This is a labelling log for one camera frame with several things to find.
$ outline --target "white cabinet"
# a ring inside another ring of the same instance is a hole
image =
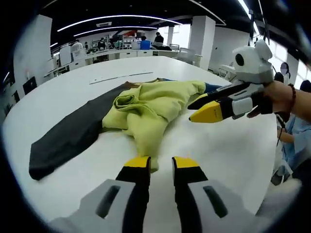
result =
[[[120,52],[120,58],[137,57],[137,51]]]
[[[111,60],[115,60],[117,58],[117,56],[116,56],[116,54],[115,53],[112,53],[112,54],[109,54],[108,55],[108,59],[109,59],[109,61],[111,61]]]
[[[71,64],[69,64],[69,70],[74,70],[80,67],[84,67],[86,65],[86,61],[85,60],[81,60],[81,61],[77,61],[77,62],[73,62]]]
[[[147,57],[147,56],[152,56],[152,55],[153,55],[153,50],[137,51],[137,57]]]

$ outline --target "white pillar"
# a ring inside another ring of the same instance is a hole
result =
[[[207,16],[194,16],[192,19],[189,49],[201,55],[200,67],[207,70],[212,53],[215,21]]]
[[[38,86],[45,81],[43,77],[49,71],[48,61],[51,59],[51,28],[51,18],[37,15],[27,25],[15,46],[13,58],[15,84],[13,85],[20,98],[25,96],[23,85],[28,77],[35,76]]]
[[[169,27],[169,34],[167,37],[167,46],[170,46],[173,40],[174,27]]]

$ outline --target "yellow sweatshirt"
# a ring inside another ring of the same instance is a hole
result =
[[[203,94],[205,83],[167,81],[143,83],[123,91],[103,118],[103,128],[122,129],[134,137],[139,156],[151,156],[152,171],[158,170],[157,152],[165,128],[186,106],[189,98]]]

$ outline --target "ceiling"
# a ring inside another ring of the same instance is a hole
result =
[[[211,12],[214,12],[222,20],[227,20],[232,15],[244,16],[246,13],[240,7],[237,0],[217,0],[217,1],[200,1],[202,5],[208,7]],[[192,16],[208,15],[216,23],[222,22],[205,9],[196,5],[189,0],[169,1],[157,0],[154,4],[149,1],[129,0],[123,4],[115,4],[114,1],[93,0],[92,4],[77,4],[76,0],[57,0],[50,6],[41,11],[41,14],[51,17],[52,37],[51,43],[58,42],[59,44],[73,40],[73,35],[98,29],[97,23],[112,22],[110,27],[117,26],[149,26],[159,20],[134,17],[118,17],[109,19],[99,19],[86,23],[82,23],[61,32],[58,29],[79,22],[85,19],[112,16],[112,15],[143,15],[160,18],[174,18],[178,16],[188,16],[188,18],[176,20],[180,23],[191,23]],[[162,22],[154,25],[155,27],[172,26],[174,23]]]
[[[142,15],[160,18],[172,19],[180,16],[180,23],[191,23],[192,16],[207,15],[216,21],[218,26],[224,26],[244,32],[249,32],[250,22],[247,14],[239,4],[238,0],[195,0],[206,9],[194,3],[194,0],[157,0],[154,4],[149,1],[128,0],[125,3],[115,3],[114,1],[93,0],[88,4],[78,3],[77,0],[47,0],[50,4],[44,7],[40,14],[51,17],[52,33],[51,44],[58,42],[58,45],[72,41],[75,34],[98,29],[97,23],[112,22],[111,26],[153,26],[164,27],[173,26],[171,22],[159,22],[157,19],[140,18],[140,17],[115,17],[98,19],[85,22],[67,28],[61,32],[57,30],[82,20],[112,16],[112,15]],[[253,9],[255,20],[257,22],[260,33],[264,32],[264,24],[262,23],[261,10],[258,0],[244,0],[249,9]],[[288,3],[280,4],[280,0],[260,0],[263,14],[270,25],[270,36],[273,40],[286,46],[294,56],[303,57],[306,54],[305,49],[300,46],[299,34],[296,31],[296,23],[301,20],[304,28],[309,32],[308,24],[304,24],[301,12],[304,8],[300,7],[299,2],[303,0],[286,0]],[[88,33],[82,36],[95,34],[99,32]]]
[[[86,2],[77,0],[27,0],[21,1],[19,4],[16,4],[15,1],[8,1],[8,4],[4,7],[7,7],[7,9],[3,9],[3,11],[10,14],[1,15],[2,22],[6,22],[3,24],[2,29],[6,35],[5,40],[7,40],[4,42],[6,46],[3,48],[3,52],[8,59],[7,63],[3,63],[5,69],[1,69],[1,72],[3,71],[2,74],[7,72],[8,64],[12,63],[14,44],[20,36],[22,29],[36,14],[42,14],[53,19],[51,44],[58,42],[58,45],[74,40],[75,37],[73,36],[75,34],[97,29],[97,23],[108,21],[112,22],[110,27],[150,25],[153,27],[163,27],[174,25],[174,23],[156,19],[117,17],[90,21],[57,32],[58,29],[81,20],[111,15],[143,15],[172,20],[176,17],[185,16],[176,20],[180,23],[191,23],[192,16],[207,15],[215,20],[218,26],[225,22],[225,27],[249,32],[249,18],[238,0],[195,0],[216,16],[192,1],[194,0],[157,0],[152,2],[145,0],[127,0],[124,2],[104,0]],[[263,33],[264,25],[258,0],[244,1],[248,8],[254,10],[259,31]],[[307,61],[306,54],[311,58],[311,54],[308,54],[311,49],[300,43],[299,33],[296,30],[296,23],[300,22],[310,38],[309,12],[304,1],[260,0],[263,14],[270,25],[271,38],[286,46],[289,52],[296,58]],[[280,2],[287,2],[287,5],[280,4]]]

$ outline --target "ceiling light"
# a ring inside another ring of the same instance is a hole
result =
[[[84,32],[84,33],[79,33],[79,34],[74,35],[74,36],[79,36],[79,35],[83,35],[83,34],[86,34],[86,33],[92,33],[92,32],[96,32],[96,31],[100,31],[100,30],[116,29],[116,28],[146,28],[146,29],[157,29],[157,28],[154,28],[154,27],[121,26],[121,27],[100,28],[100,29],[96,29],[96,30],[92,30],[92,31]]]
[[[192,3],[198,5],[199,7],[201,7],[202,9],[206,10],[207,12],[209,12],[211,15],[213,15],[215,18],[217,18],[219,21],[221,21],[223,24],[220,24],[220,25],[223,25],[223,26],[226,26],[226,23],[221,19],[219,18],[217,15],[215,15],[213,12],[211,12],[209,9],[207,9],[205,6],[202,6],[201,5],[201,2],[196,2],[195,0],[189,0],[191,1]]]
[[[9,76],[9,74],[10,74],[10,72],[8,72],[8,73],[6,74],[6,76],[5,76],[4,80],[3,80],[3,83],[4,83],[4,81],[6,80],[6,78]]]
[[[50,48],[52,48],[54,45],[57,45],[58,43],[56,42],[55,44],[50,45]]]
[[[246,3],[245,3],[243,0],[238,0],[238,1],[239,1],[239,3],[240,3],[241,7],[243,8],[243,10],[246,12],[246,14],[247,14],[247,16],[249,17],[249,19],[251,19],[252,17],[251,17],[251,15],[249,14],[249,9],[248,9],[248,7],[246,6]],[[258,30],[258,27],[257,27],[257,25],[256,25],[255,22],[254,22],[253,26],[254,26],[255,32],[257,33],[257,35],[259,35],[259,30]]]
[[[75,26],[75,25],[78,25],[80,23],[85,23],[85,22],[89,22],[89,21],[93,21],[93,20],[98,20],[98,19],[103,19],[103,18],[117,18],[117,17],[138,17],[138,18],[152,18],[152,19],[157,19],[157,20],[163,20],[163,21],[167,21],[167,22],[171,22],[171,23],[176,23],[176,24],[179,24],[179,25],[183,25],[182,23],[179,23],[179,22],[176,22],[176,21],[173,21],[173,20],[169,20],[169,19],[165,19],[165,18],[159,18],[159,17],[153,17],[153,16],[138,16],[138,15],[118,15],[118,16],[103,16],[103,17],[97,17],[97,18],[89,18],[89,19],[86,19],[86,20],[83,20],[83,21],[80,21],[80,22],[76,22],[76,23],[73,23],[73,24],[70,24],[66,27],[63,27],[61,29],[58,29],[57,31],[60,32],[64,29],[67,29],[67,28],[70,28],[72,26]]]

